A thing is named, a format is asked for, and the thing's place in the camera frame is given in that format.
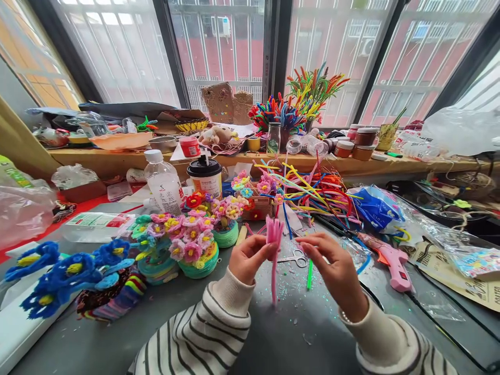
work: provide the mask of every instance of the windowsill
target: windowsill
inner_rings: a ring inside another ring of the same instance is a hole
[[[116,175],[125,176],[129,168],[144,169],[147,165],[143,153],[136,152],[110,152],[102,149],[76,149],[61,148],[48,151],[52,157],[63,165],[81,164],[83,167],[94,170],[101,178],[111,178]],[[164,154],[165,161],[169,161],[171,153]],[[233,166],[236,163],[253,164],[254,159],[257,163],[263,159],[266,162],[271,160],[266,154],[255,153],[237,154],[234,157],[218,155],[217,161],[223,166]],[[171,162],[177,169],[179,175],[185,178],[185,170],[190,160],[179,160]],[[309,155],[289,155],[288,164],[293,165],[300,172],[310,172],[316,163],[316,159]],[[323,160],[323,167],[335,168],[342,177],[346,176],[373,176],[378,174],[397,174],[397,173],[423,173],[423,172],[448,172],[448,171],[467,171],[476,170],[477,163],[471,158],[462,158],[455,161],[452,165],[449,161],[435,159],[429,163],[424,163],[407,157],[396,159],[388,157],[385,161],[373,160],[361,161],[350,158],[338,158],[337,160]],[[489,163],[481,162],[482,171],[487,171]]]

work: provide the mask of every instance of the teddy bear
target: teddy bear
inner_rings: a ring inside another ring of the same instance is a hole
[[[201,133],[199,141],[202,145],[212,146],[219,143],[229,143],[237,135],[236,132],[231,131],[228,127],[214,125]]]

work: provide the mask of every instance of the red cloth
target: red cloth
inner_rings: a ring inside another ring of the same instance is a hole
[[[143,184],[142,185],[137,185],[137,184],[131,185],[132,191],[135,193],[137,190],[139,190],[143,186],[144,186]],[[5,254],[7,251],[10,251],[10,250],[15,249],[16,247],[19,247],[19,246],[22,246],[22,245],[26,245],[27,243],[29,243],[31,241],[35,241],[36,242],[36,241],[41,240],[42,238],[44,238],[48,234],[54,232],[56,229],[58,229],[61,225],[63,225],[67,220],[71,219],[73,216],[81,214],[83,212],[87,212],[87,211],[91,210],[92,208],[94,208],[94,207],[96,207],[96,206],[98,206],[98,205],[100,205],[102,203],[110,203],[110,201],[108,200],[108,196],[107,195],[103,195],[103,196],[100,196],[98,198],[94,198],[94,199],[91,199],[89,201],[79,203],[79,204],[77,204],[77,209],[70,216],[68,216],[66,219],[60,221],[59,223],[52,224],[42,234],[39,234],[38,236],[33,237],[31,239],[22,241],[22,242],[18,243],[17,245],[14,245],[14,246],[11,246],[11,247],[7,247],[5,249],[0,250],[0,264],[3,263],[3,262],[5,262],[5,261],[7,261],[9,259],[9,257]]]

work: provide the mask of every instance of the pink glue gun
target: pink glue gun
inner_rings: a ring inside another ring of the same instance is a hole
[[[410,276],[403,266],[403,264],[408,261],[408,255],[406,253],[393,248],[391,245],[369,234],[357,233],[357,236],[367,247],[379,255],[378,261],[380,263],[389,267],[389,271],[391,272],[390,285],[394,290],[400,293],[415,292]]]

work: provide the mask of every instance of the striped sweater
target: striped sweater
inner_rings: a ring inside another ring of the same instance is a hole
[[[151,337],[127,374],[226,373],[248,335],[254,287],[227,270],[221,280],[209,283],[199,303],[170,318]],[[368,300],[368,314],[361,322],[341,318],[358,343],[357,358],[364,373],[457,373],[420,332]]]

